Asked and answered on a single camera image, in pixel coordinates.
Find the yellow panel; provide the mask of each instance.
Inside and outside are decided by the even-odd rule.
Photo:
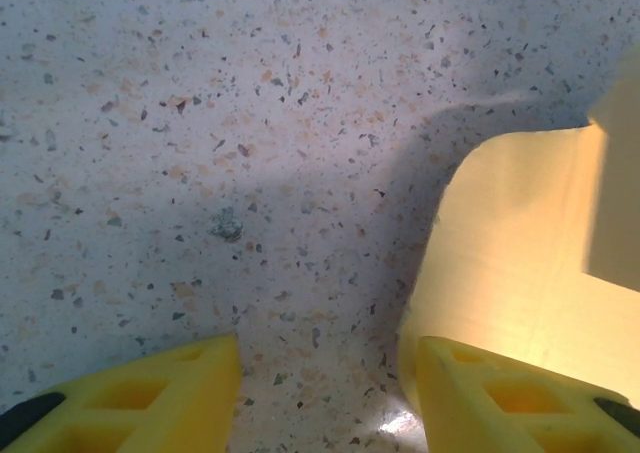
[[[607,139],[599,125],[611,124],[617,101],[605,97],[594,110],[600,123],[586,128],[490,139],[457,170],[399,331],[399,377],[415,407],[422,336],[620,391],[640,405],[640,294],[584,271]]]
[[[592,118],[608,134],[595,205],[588,273],[640,290],[640,45],[623,58],[620,79],[609,93],[610,104],[598,106]]]
[[[3,453],[223,453],[241,377],[229,336],[88,375]]]
[[[595,403],[609,390],[443,338],[418,342],[430,453],[622,453],[640,439]]]

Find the rectangular cutout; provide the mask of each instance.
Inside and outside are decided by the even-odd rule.
[[[569,413],[551,391],[534,382],[496,381],[484,388],[505,413]]]
[[[545,453],[614,453],[619,451],[615,445],[605,441],[596,434],[579,434],[572,431],[561,431],[549,428],[533,434],[536,442]]]
[[[116,453],[133,430],[133,426],[71,425],[37,453]]]
[[[453,350],[451,354],[460,363],[482,363],[484,361],[480,356],[474,355],[473,353],[468,353],[464,350]]]
[[[89,403],[88,408],[110,410],[146,410],[169,382],[162,379],[122,380],[105,387]]]
[[[183,353],[180,358],[178,358],[178,361],[195,361],[202,356],[202,353],[202,348],[197,348]]]

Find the terrazzo floor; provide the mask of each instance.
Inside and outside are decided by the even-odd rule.
[[[0,0],[0,411],[235,332],[231,453],[426,451],[395,330],[447,179],[583,124],[639,5]]]

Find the speckled floor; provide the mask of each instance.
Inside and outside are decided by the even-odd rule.
[[[395,329],[447,178],[583,123],[638,5],[0,0],[0,410],[234,331],[232,453],[425,451]]]

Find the black rubber tip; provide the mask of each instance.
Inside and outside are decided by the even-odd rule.
[[[595,398],[593,401],[620,426],[640,438],[640,411],[607,398]]]
[[[0,451],[62,403],[62,393],[47,393],[18,403],[0,415]]]

